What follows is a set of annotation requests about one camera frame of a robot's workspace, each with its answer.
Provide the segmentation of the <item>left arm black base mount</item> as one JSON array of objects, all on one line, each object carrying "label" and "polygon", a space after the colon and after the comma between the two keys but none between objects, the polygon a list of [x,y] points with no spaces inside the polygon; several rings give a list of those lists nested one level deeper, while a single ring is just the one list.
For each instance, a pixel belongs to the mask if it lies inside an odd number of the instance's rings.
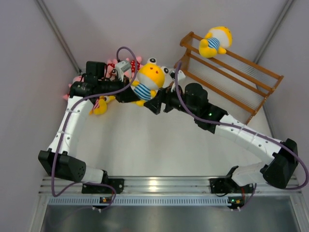
[{"label": "left arm black base mount", "polygon": [[84,183],[82,194],[120,194],[124,190],[124,183],[123,178],[109,178],[104,184]]}]

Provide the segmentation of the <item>yellow plush blue stripes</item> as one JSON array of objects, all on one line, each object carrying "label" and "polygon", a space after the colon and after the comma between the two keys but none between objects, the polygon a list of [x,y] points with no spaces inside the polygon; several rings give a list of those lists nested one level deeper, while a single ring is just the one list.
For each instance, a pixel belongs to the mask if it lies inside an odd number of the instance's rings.
[{"label": "yellow plush blue stripes", "polygon": [[134,93],[139,100],[134,103],[143,106],[144,103],[156,96],[156,92],[163,87],[169,69],[165,66],[158,66],[156,58],[149,58],[147,63],[140,68],[136,80],[132,86]]},{"label": "yellow plush blue stripes", "polygon": [[231,30],[225,26],[211,28],[205,37],[200,40],[198,51],[204,58],[213,58],[224,55],[233,43]]}]

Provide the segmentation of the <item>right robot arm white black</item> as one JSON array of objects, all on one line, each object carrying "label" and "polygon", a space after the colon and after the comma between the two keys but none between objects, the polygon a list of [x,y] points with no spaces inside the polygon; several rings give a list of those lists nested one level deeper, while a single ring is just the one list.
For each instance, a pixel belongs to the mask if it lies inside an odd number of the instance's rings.
[{"label": "right robot arm white black", "polygon": [[144,106],[157,115],[162,104],[165,113],[176,109],[193,114],[198,127],[234,142],[260,159],[259,163],[231,168],[225,180],[229,191],[236,192],[242,186],[257,183],[278,189],[287,187],[298,165],[295,141],[272,139],[250,129],[224,109],[209,103],[207,91],[197,83],[187,84],[180,93],[170,87],[161,88]]}]

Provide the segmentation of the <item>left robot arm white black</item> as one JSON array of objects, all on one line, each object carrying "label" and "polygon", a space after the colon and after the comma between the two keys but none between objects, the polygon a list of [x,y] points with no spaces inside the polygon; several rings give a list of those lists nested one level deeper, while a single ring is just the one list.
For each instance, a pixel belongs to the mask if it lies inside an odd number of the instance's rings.
[{"label": "left robot arm white black", "polygon": [[39,162],[49,176],[72,182],[91,182],[98,193],[108,190],[106,171],[92,168],[75,156],[80,134],[96,100],[110,95],[119,102],[137,99],[129,86],[127,74],[130,71],[130,62],[119,61],[112,71],[115,79],[106,80],[103,62],[87,62],[83,80],[70,86],[67,108],[53,141],[46,151],[39,152]]}]

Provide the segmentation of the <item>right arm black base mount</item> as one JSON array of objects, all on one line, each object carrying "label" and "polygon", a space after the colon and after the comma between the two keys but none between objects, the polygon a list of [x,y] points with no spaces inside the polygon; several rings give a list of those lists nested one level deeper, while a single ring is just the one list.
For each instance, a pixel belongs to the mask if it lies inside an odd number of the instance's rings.
[{"label": "right arm black base mount", "polygon": [[232,174],[237,168],[238,166],[232,167],[226,176],[209,179],[211,193],[218,196],[225,196],[230,193],[253,193],[253,184],[239,186],[232,180]]}]

